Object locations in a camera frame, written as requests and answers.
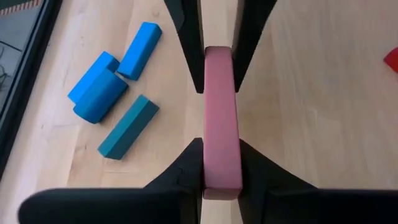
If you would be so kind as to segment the red rectangular bar block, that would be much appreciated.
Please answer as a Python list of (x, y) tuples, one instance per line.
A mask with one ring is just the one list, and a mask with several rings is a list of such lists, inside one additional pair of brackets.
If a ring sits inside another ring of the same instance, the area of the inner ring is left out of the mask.
[(398, 73), (398, 47), (392, 49), (383, 59), (393, 71)]

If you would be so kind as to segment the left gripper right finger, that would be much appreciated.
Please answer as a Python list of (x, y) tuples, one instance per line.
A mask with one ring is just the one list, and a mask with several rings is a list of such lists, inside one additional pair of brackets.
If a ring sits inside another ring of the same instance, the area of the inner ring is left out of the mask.
[(398, 190), (321, 189), (240, 142), (244, 224), (398, 224)]

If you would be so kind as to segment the blue rectangular bar block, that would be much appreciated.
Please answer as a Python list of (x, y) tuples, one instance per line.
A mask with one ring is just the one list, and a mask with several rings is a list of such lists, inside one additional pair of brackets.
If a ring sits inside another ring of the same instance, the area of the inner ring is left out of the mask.
[(117, 72), (130, 80), (138, 80), (162, 31), (153, 22), (143, 22), (121, 60)]
[(71, 99), (72, 102), (77, 103), (103, 70), (108, 69), (112, 72), (115, 72), (119, 67), (119, 64), (120, 62), (114, 56), (106, 51), (102, 52), (77, 82), (77, 84), (73, 87), (73, 89), (69, 92), (69, 99)]

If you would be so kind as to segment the blue cylinder block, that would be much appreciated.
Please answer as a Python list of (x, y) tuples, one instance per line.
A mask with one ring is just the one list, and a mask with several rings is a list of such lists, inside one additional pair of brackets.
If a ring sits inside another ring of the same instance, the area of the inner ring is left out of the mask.
[(123, 79), (105, 69), (76, 102), (73, 111), (85, 121), (99, 123), (127, 88)]

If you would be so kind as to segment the black aluminium table frame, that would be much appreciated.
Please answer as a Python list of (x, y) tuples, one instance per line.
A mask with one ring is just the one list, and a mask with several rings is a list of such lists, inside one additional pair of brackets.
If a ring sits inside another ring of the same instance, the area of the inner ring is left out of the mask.
[(0, 16), (0, 180), (63, 0)]

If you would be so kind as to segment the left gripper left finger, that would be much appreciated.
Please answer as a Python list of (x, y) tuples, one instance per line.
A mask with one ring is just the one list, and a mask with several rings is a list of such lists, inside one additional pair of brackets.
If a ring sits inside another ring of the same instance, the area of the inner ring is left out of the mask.
[(200, 224), (203, 141), (195, 138), (143, 188), (48, 189), (25, 199), (20, 224)]

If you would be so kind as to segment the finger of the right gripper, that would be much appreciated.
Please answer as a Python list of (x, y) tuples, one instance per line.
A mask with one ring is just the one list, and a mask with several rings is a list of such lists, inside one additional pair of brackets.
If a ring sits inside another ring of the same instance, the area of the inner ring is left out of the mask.
[(205, 51), (200, 0), (164, 0), (197, 93), (204, 90)]
[(233, 72), (238, 92), (262, 31), (277, 0), (238, 0), (233, 38)]

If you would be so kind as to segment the pink rectangular bar block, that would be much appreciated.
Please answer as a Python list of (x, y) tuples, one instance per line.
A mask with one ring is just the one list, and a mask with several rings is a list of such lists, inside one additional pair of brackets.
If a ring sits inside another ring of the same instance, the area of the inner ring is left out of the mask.
[(243, 188), (241, 153), (229, 47), (205, 50), (203, 198), (234, 200)]

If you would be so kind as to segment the black mat orange-striped edge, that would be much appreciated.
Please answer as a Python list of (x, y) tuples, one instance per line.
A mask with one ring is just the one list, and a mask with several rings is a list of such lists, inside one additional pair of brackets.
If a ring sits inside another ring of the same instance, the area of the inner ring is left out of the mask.
[(39, 6), (43, 0), (0, 0), (0, 16), (31, 9)]

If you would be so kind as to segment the teal rectangular bar block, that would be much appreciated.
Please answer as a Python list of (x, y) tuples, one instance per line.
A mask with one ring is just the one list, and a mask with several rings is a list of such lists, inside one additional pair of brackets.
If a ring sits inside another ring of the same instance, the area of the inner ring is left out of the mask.
[(155, 103), (144, 95), (139, 95), (100, 144), (99, 153), (108, 159), (122, 159), (158, 110), (159, 107)]

